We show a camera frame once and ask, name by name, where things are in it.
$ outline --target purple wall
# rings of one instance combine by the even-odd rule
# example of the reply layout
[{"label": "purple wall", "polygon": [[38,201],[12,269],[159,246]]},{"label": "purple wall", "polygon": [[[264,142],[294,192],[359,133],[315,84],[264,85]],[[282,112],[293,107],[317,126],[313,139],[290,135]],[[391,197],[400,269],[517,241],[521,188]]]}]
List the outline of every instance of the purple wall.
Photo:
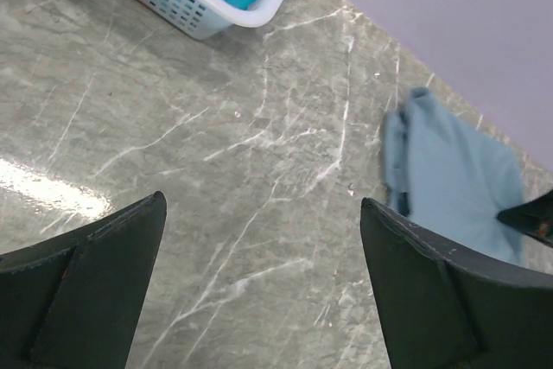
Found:
[{"label": "purple wall", "polygon": [[553,0],[351,0],[553,171]]}]

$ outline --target marble floor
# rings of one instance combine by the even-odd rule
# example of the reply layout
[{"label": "marble floor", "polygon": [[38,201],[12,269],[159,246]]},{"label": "marble floor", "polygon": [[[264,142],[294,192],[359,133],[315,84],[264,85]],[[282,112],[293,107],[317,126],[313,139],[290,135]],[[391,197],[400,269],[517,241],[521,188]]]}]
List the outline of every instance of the marble floor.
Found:
[{"label": "marble floor", "polygon": [[[359,236],[383,116],[427,85],[500,131],[345,0],[205,42],[134,0],[0,8],[0,251],[162,190],[128,368],[389,367]],[[528,196],[549,189],[517,152]]]}]

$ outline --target white vein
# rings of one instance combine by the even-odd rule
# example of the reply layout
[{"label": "white vein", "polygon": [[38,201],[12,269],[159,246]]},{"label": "white vein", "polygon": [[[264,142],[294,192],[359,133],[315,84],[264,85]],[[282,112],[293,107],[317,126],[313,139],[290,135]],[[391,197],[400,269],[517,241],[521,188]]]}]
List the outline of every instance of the white vein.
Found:
[{"label": "white vein", "polygon": [[305,131],[302,131],[301,133],[298,133],[298,134],[295,134],[294,136],[290,136],[286,139],[284,139],[282,136],[280,136],[276,141],[275,141],[275,144],[288,144],[290,142],[293,142],[301,137],[305,137],[305,136],[313,136],[315,134],[318,134],[318,133],[326,133],[327,130],[326,129],[313,129],[311,127],[309,127],[307,130]]},{"label": "white vein", "polygon": [[55,2],[57,0],[45,0],[44,2],[40,2],[38,4],[33,4],[33,5],[28,5],[27,7],[24,8],[24,10],[27,12],[27,13],[31,13],[33,10],[35,10],[36,8],[40,8],[46,4],[49,4],[51,2]]},{"label": "white vein", "polygon": [[327,311],[325,311],[325,315],[322,316],[322,321],[326,321],[329,311],[330,311],[330,304],[328,304],[328,306],[327,306]]},{"label": "white vein", "polygon": [[265,209],[265,207],[271,203],[272,201],[274,201],[275,199],[273,198],[273,195],[275,194],[275,190],[277,188],[277,185],[279,183],[279,180],[280,180],[280,177],[278,177],[274,184],[273,184],[273,188],[271,189],[271,192],[270,192],[270,195],[269,195],[269,198],[267,199],[267,201],[250,217],[250,219],[246,222],[245,226],[244,226],[244,229],[242,230],[242,232],[239,234],[238,238],[236,239],[236,241],[234,241],[234,243],[232,244],[231,246],[231,249],[229,250],[229,252],[226,254],[225,258],[223,259],[223,261],[221,262],[221,265],[219,266],[219,268],[215,271],[215,273],[213,274],[211,280],[209,281],[209,283],[207,284],[206,288],[204,289],[204,291],[202,292],[202,294],[200,295],[198,301],[194,304],[194,306],[192,306],[192,308],[187,311],[187,312],[181,312],[180,314],[178,314],[175,319],[168,325],[168,327],[162,332],[162,334],[157,338],[156,342],[154,343],[154,345],[152,346],[152,348],[150,349],[150,351],[148,352],[148,354],[146,355],[146,357],[144,358],[144,362],[141,366],[141,368],[144,368],[149,360],[151,359],[151,357],[154,355],[154,352],[156,351],[156,349],[159,347],[159,345],[165,340],[165,338],[167,337],[169,331],[171,330],[171,328],[176,324],[178,323],[179,321],[182,321],[186,318],[188,318],[190,315],[193,315],[203,309],[207,309],[209,307],[212,307],[213,305],[223,305],[227,302],[230,302],[236,298],[238,298],[239,296],[241,296],[244,291],[245,291],[245,288],[248,286],[248,284],[250,283],[251,280],[253,279],[257,279],[257,278],[260,278],[260,277],[263,277],[271,272],[274,272],[276,270],[281,270],[281,269],[284,269],[284,268],[289,268],[290,266],[293,266],[293,265],[298,265],[298,264],[308,264],[309,266],[313,266],[313,263],[309,260],[307,260],[306,258],[299,258],[299,259],[296,259],[296,260],[292,260],[292,261],[289,261],[287,263],[284,263],[284,264],[280,264],[280,265],[277,265],[277,266],[274,266],[274,267],[270,267],[266,270],[262,270],[262,271],[259,271],[259,272],[256,272],[255,274],[251,274],[249,275],[248,277],[246,278],[242,278],[241,280],[238,280],[236,283],[233,283],[229,286],[226,287],[226,290],[227,291],[230,291],[231,294],[219,301],[219,302],[209,302],[209,303],[206,303],[206,304],[203,304],[202,303],[204,302],[204,300],[206,300],[207,296],[209,296],[209,294],[212,293],[213,291],[213,287],[215,285],[215,283],[217,282],[217,279],[219,278],[219,274],[220,272],[226,267],[226,265],[228,264],[228,262],[230,261],[232,255],[237,251],[237,246],[238,244],[240,243],[240,241],[242,241],[242,238],[246,235],[248,229],[250,228],[251,224],[253,223],[253,221],[257,218],[257,216],[259,215],[259,213],[261,211],[263,211]]},{"label": "white vein", "polygon": [[75,217],[76,214],[77,214],[77,213],[71,213],[71,214],[69,215],[69,217],[66,219],[66,221],[65,221],[63,224],[61,224],[60,227],[58,227],[58,230],[55,232],[54,235],[55,235],[55,236],[61,235],[61,234],[63,233],[63,230],[65,229],[66,225],[69,223],[69,221],[70,221],[71,219],[73,219],[73,218]]},{"label": "white vein", "polygon": [[73,120],[75,119],[75,116],[79,112],[80,106],[83,104],[83,101],[85,100],[85,97],[86,97],[86,94],[88,93],[88,90],[90,90],[90,86],[92,85],[92,82],[94,81],[94,77],[96,77],[96,73],[94,73],[92,75],[92,77],[90,78],[90,81],[88,82],[88,85],[86,86],[85,92],[83,93],[82,97],[79,100],[79,103],[77,104],[77,108],[75,109],[75,111],[74,111],[73,115],[71,116],[71,118],[69,118],[69,122],[67,123],[65,130],[63,130],[63,133],[61,133],[61,137],[58,140],[58,143],[54,147],[54,151],[52,152],[52,154],[48,158],[49,161],[52,160],[54,158],[55,154],[58,152],[58,148],[60,147],[61,142],[63,142],[63,139],[66,137],[66,134],[69,131],[69,127],[71,127],[71,124],[72,124]]},{"label": "white vein", "polygon": [[229,235],[228,237],[226,237],[225,242],[218,243],[215,246],[215,252],[212,254],[211,258],[209,259],[209,263],[207,263],[207,267],[206,267],[206,270],[203,273],[203,276],[205,276],[207,274],[207,272],[209,271],[209,269],[213,265],[213,261],[215,261],[215,259],[217,259],[217,256],[219,255],[219,253],[221,252],[223,247],[226,245],[226,243],[228,242],[230,237],[231,236]]},{"label": "white vein", "polygon": [[35,76],[36,67],[38,66],[38,63],[41,60],[41,58],[42,58],[42,54],[38,54],[38,56],[36,57],[35,64],[33,65],[33,68],[31,69],[31,76],[30,76],[31,79],[33,79],[33,77]]},{"label": "white vein", "polygon": [[[142,38],[140,41],[138,41],[137,44],[129,50],[128,54],[132,54],[132,53],[134,52],[134,50],[135,50],[136,48],[138,48],[139,45],[142,45],[142,43],[143,43],[144,41],[146,41],[147,39],[151,38],[153,35],[157,34],[157,32],[161,31],[161,30],[164,29],[164,28],[166,28],[166,27],[163,25],[163,26],[160,26],[159,28],[153,29],[149,34],[147,34],[144,38]],[[118,51],[120,48],[123,48],[124,46],[125,46],[125,45],[122,45],[122,46],[120,46],[119,48],[116,48],[116,51]]]},{"label": "white vein", "polygon": [[325,318],[327,317],[327,314],[328,314],[328,310],[330,310],[330,303],[328,303],[326,306],[324,306],[321,310],[321,312],[319,313],[319,315],[317,316],[317,318],[315,319],[315,321],[313,322],[313,326],[316,326],[316,324],[321,321],[321,324],[324,322]]},{"label": "white vein", "polygon": [[251,136],[251,137],[248,137],[248,138],[245,138],[244,140],[238,142],[238,143],[235,143],[235,144],[231,144],[230,146],[224,148],[224,149],[221,149],[221,150],[217,150],[216,152],[212,153],[211,155],[209,156],[206,156],[204,157],[204,162],[209,162],[210,160],[214,159],[215,157],[219,156],[221,153],[225,153],[229,150],[233,150],[233,149],[236,149],[238,146],[243,146],[243,145],[246,145],[246,144],[249,144],[249,143],[253,143],[255,142],[258,138],[260,138],[263,134],[265,133],[265,130],[262,130],[262,131],[259,131],[258,134],[256,134],[255,136]]},{"label": "white vein", "polygon": [[128,149],[125,149],[125,150],[122,150],[120,151],[119,153],[117,153],[114,157],[111,157],[110,159],[108,159],[103,165],[102,167],[100,167],[100,169],[98,169],[94,175],[92,175],[92,177],[96,177],[98,175],[100,175],[102,172],[104,172],[104,170],[106,170],[107,168],[109,168],[115,161],[117,161],[118,159],[124,157],[124,156],[127,156],[129,153],[132,153],[133,151],[139,151],[139,150],[146,150],[147,148],[149,147],[152,147],[152,146],[155,146],[156,144],[158,144],[159,142],[161,142],[161,140],[163,140],[166,136],[168,136],[169,134],[171,134],[173,131],[175,131],[176,129],[178,129],[179,127],[181,127],[182,125],[185,125],[185,124],[188,124],[192,121],[194,121],[196,118],[199,118],[203,115],[204,112],[206,112],[207,110],[209,110],[210,107],[206,107],[204,110],[200,111],[199,113],[193,115],[192,117],[190,117],[190,114],[185,114],[183,115],[182,117],[180,117],[178,119],[178,121],[176,122],[175,125],[173,125],[170,129],[168,129],[167,131],[165,131],[161,136],[159,136],[156,140],[154,140],[153,142],[151,143],[148,143],[148,144],[145,144],[144,146],[132,146],[132,147],[129,147]]},{"label": "white vein", "polygon": [[476,124],[476,130],[478,130],[480,128],[480,125],[482,124],[482,119],[484,118],[484,116],[482,114],[480,114],[480,117],[478,118],[478,123]]},{"label": "white vein", "polygon": [[171,174],[173,174],[173,173],[181,172],[182,170],[186,170],[186,169],[190,169],[190,168],[175,168],[175,169],[168,169],[168,170],[163,170],[163,171],[161,171],[161,172],[157,172],[157,173],[155,173],[155,175],[167,176],[167,175],[171,175]]},{"label": "white vein", "polygon": [[259,117],[261,115],[265,107],[265,101],[267,100],[267,90],[268,90],[268,84],[269,84],[269,80],[268,80],[269,75],[267,74],[269,70],[269,68],[267,67],[268,63],[269,63],[269,55],[265,54],[265,63],[263,67],[263,101],[261,102],[261,105],[259,106],[259,108],[256,110],[254,114],[255,117]]},{"label": "white vein", "polygon": [[388,97],[388,101],[386,101],[384,111],[388,111],[388,109],[390,108],[391,98],[392,98],[392,95],[390,94],[390,97]]},{"label": "white vein", "polygon": [[256,244],[251,244],[251,245],[243,246],[242,248],[239,249],[239,251],[251,250],[251,249],[253,249],[253,248],[258,248],[259,246],[272,244],[273,242],[277,242],[277,241],[280,241],[280,240],[281,240],[280,238],[269,239],[268,241],[258,242],[258,243],[256,243]]},{"label": "white vein", "polygon": [[350,21],[351,23],[357,22],[357,20],[363,16],[363,12],[352,12],[354,18]]},{"label": "white vein", "polygon": [[365,142],[366,147],[374,146],[375,144],[380,144],[380,125],[372,133],[372,136],[369,137],[369,140]]},{"label": "white vein", "polygon": [[369,347],[366,349],[365,353],[363,354],[362,358],[363,360],[357,366],[357,369],[364,369],[367,367],[367,363],[369,363],[369,356],[371,355],[372,345],[369,345]]},{"label": "white vein", "polygon": [[338,304],[341,306],[342,302],[344,301],[344,299],[346,298],[346,294],[347,294],[347,289],[349,287],[345,287],[342,292],[340,293],[340,299],[338,300]]},{"label": "white vein", "polygon": [[48,225],[44,226],[38,233],[39,235],[42,235],[44,232],[46,232],[48,229],[50,229],[52,226],[60,222],[62,219],[64,219],[66,216],[66,213],[62,213],[57,219],[54,219],[52,222],[50,222]]},{"label": "white vein", "polygon": [[38,111],[38,114],[36,115],[35,120],[33,121],[33,123],[31,123],[31,125],[35,125],[38,122],[38,120],[41,118],[42,113],[44,112],[44,109],[46,108],[46,105],[48,104],[48,101],[50,100],[50,97],[52,97],[52,93],[55,91],[55,89],[57,87],[58,86],[53,86],[52,87],[52,89],[50,90],[50,93],[48,94],[48,96],[46,97],[44,102],[42,103],[41,109]]},{"label": "white vein", "polygon": [[377,56],[378,54],[384,52],[386,49],[388,49],[391,45],[391,42],[392,42],[392,38],[390,38],[388,40],[388,42],[386,42],[386,44],[384,46],[382,46],[381,48],[377,49],[374,54],[372,54],[372,56]]},{"label": "white vein", "polygon": [[313,19],[309,19],[309,20],[303,21],[303,22],[290,23],[286,26],[275,28],[271,32],[268,32],[267,34],[265,34],[264,37],[263,37],[263,40],[267,41],[276,32],[280,32],[280,31],[283,31],[283,30],[290,30],[290,29],[298,28],[298,27],[305,26],[305,25],[310,25],[311,23],[319,22],[323,19],[328,19],[329,17],[337,16],[339,13],[343,12],[344,9],[345,9],[344,7],[341,7],[338,10],[335,10],[334,12],[331,12],[331,13],[329,13],[327,15],[324,15],[324,16],[315,17]]},{"label": "white vein", "polygon": [[426,87],[429,87],[430,86],[430,83],[432,82],[432,80],[434,79],[435,77],[435,73],[432,73],[430,76],[429,76],[429,80],[426,81]]},{"label": "white vein", "polygon": [[163,97],[163,100],[165,101],[165,104],[167,104],[171,110],[174,110],[174,111],[177,111],[179,112],[180,114],[182,114],[184,112],[184,110],[182,110],[182,108],[180,108],[179,106],[177,105],[174,105],[173,103],[171,103],[171,101],[169,100],[168,96],[165,95],[165,92],[163,92],[163,88],[165,87],[165,80],[162,80],[162,83],[161,85],[157,88],[157,91],[160,93],[160,95]]},{"label": "white vein", "polygon": [[111,0],[110,24],[107,27],[107,32],[105,34],[105,38],[104,38],[104,41],[102,43],[106,43],[107,38],[110,36],[111,26],[113,25],[113,17],[115,16],[115,5],[116,5],[116,0]]},{"label": "white vein", "polygon": [[188,359],[190,359],[190,356],[192,356],[192,353],[194,352],[194,350],[196,350],[196,347],[200,344],[201,340],[206,335],[207,330],[209,330],[209,328],[213,324],[213,321],[215,320],[215,317],[217,317],[217,314],[219,313],[219,310],[221,309],[221,307],[223,307],[223,304],[220,304],[219,306],[217,306],[217,308],[215,309],[215,313],[213,313],[213,315],[211,316],[211,319],[209,319],[209,321],[207,322],[206,328],[204,328],[204,331],[201,332],[200,336],[198,336],[198,339],[192,345],[192,348],[188,352],[187,357],[182,361],[182,364],[185,364],[186,362],[188,362]]},{"label": "white vein", "polygon": [[349,349],[352,348],[352,344],[355,342],[355,339],[357,339],[357,335],[359,334],[359,332],[361,331],[361,328],[363,328],[363,326],[364,326],[364,323],[361,323],[354,329],[352,339],[349,340],[349,343],[344,348],[344,351],[342,352],[342,355],[340,356],[340,360],[338,360],[338,363],[336,364],[334,369],[338,369],[341,366],[342,362],[346,358],[346,354],[349,352]]},{"label": "white vein", "polygon": [[344,104],[344,112],[342,114],[342,132],[340,135],[340,144],[338,146],[338,149],[336,151],[336,157],[334,158],[334,161],[329,164],[324,170],[319,172],[319,174],[315,177],[315,180],[306,188],[305,193],[310,193],[315,187],[323,181],[328,175],[333,173],[335,170],[340,170],[342,161],[344,158],[344,148],[346,146],[346,132],[347,132],[347,118],[349,117],[349,101],[350,101],[350,90],[351,90],[351,72],[352,72],[352,62],[351,62],[351,52],[353,50],[353,44],[355,43],[355,39],[351,38],[348,47],[347,47],[347,89],[346,89],[346,103]]}]

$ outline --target lavender wall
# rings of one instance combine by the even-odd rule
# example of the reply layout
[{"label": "lavender wall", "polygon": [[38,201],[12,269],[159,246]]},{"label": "lavender wall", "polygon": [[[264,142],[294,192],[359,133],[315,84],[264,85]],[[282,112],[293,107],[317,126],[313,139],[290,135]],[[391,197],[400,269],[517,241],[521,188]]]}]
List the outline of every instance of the lavender wall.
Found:
[{"label": "lavender wall", "polygon": [[553,0],[351,0],[553,171]]}]

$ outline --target gray marble tile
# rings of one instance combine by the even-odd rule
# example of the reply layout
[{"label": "gray marble tile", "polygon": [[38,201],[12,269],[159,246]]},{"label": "gray marble tile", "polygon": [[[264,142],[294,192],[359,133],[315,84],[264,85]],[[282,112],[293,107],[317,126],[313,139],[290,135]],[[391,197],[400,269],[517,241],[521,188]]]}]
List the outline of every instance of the gray marble tile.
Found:
[{"label": "gray marble tile", "polygon": [[[385,112],[428,84],[506,137],[344,0],[203,43],[134,0],[0,7],[0,251],[159,189],[129,368],[389,367],[359,237],[360,199],[385,198]],[[529,197],[551,187],[517,152]]]}]

